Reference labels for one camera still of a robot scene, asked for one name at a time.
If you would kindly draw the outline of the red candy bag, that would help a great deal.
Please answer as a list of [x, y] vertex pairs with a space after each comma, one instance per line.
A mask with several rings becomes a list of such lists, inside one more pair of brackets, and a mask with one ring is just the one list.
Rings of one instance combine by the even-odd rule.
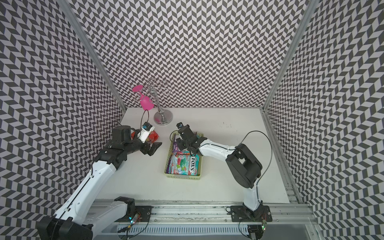
[[[141, 132], [139, 130], [136, 130], [131, 133], [131, 138], [140, 138]], [[159, 139], [159, 135], [156, 133], [156, 131], [153, 131], [149, 134], [149, 136], [146, 139], [146, 142], [152, 144], [156, 142]]]

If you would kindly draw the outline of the purple candy bag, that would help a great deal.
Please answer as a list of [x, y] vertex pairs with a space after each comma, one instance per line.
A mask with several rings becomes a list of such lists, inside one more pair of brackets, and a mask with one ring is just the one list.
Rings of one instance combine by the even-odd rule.
[[173, 150], [172, 150], [172, 153], [175, 154], [175, 153], [179, 153], [179, 152], [183, 152], [183, 150], [180, 150], [177, 142], [173, 142]]
[[167, 164], [166, 164], [166, 169], [165, 169], [165, 174], [171, 174], [172, 173], [172, 156], [169, 157]]

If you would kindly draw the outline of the teal candy bag front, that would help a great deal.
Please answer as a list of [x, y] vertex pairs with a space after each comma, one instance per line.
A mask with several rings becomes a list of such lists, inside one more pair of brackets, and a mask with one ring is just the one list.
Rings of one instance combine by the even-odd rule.
[[187, 152], [172, 154], [172, 175], [197, 176], [200, 157]]

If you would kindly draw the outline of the light green plastic basket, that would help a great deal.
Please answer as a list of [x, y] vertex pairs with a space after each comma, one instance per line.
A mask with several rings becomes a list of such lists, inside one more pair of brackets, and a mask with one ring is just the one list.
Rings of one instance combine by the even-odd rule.
[[193, 155], [188, 150], [180, 150], [177, 146], [178, 139], [180, 139], [180, 135], [177, 131], [172, 132], [164, 175], [172, 179], [199, 180], [201, 178], [203, 157]]

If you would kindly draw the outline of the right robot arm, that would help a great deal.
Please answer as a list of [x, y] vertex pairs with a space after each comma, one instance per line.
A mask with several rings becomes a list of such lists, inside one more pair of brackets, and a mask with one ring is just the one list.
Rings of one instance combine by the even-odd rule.
[[244, 212], [249, 219], [263, 216], [263, 201], [260, 199], [258, 181], [263, 166], [244, 144], [225, 146], [206, 137], [198, 137], [189, 125], [177, 124], [180, 138], [176, 140], [180, 150], [187, 150], [193, 156], [211, 157], [227, 164], [236, 182], [244, 188]]

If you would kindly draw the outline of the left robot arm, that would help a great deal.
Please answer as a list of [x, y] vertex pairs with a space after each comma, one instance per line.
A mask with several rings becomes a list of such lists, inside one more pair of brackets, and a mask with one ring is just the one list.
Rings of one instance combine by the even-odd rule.
[[36, 223], [42, 240], [92, 240], [117, 220], [135, 221], [139, 217], [135, 200], [118, 197], [95, 216], [87, 214], [111, 176], [119, 169], [129, 154], [137, 151], [152, 156], [161, 143], [148, 142], [155, 127], [144, 123], [139, 132], [130, 126], [118, 126], [112, 139], [100, 150], [90, 171], [70, 198], [52, 215]]

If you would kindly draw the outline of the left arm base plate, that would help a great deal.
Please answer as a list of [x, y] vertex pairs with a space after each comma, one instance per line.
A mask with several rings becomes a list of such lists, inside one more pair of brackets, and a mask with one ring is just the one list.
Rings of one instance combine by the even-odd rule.
[[148, 223], [152, 215], [152, 206], [138, 206], [132, 213], [126, 214], [122, 218], [116, 220], [116, 222], [122, 223]]

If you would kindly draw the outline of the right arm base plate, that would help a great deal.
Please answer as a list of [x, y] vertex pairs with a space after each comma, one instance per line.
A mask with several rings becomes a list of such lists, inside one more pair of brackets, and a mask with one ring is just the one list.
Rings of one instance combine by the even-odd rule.
[[269, 206], [260, 205], [256, 210], [252, 211], [245, 205], [243, 206], [230, 206], [228, 214], [231, 216], [232, 222], [238, 223], [240, 221], [249, 222], [262, 222], [265, 220], [267, 223], [273, 221], [272, 213]]

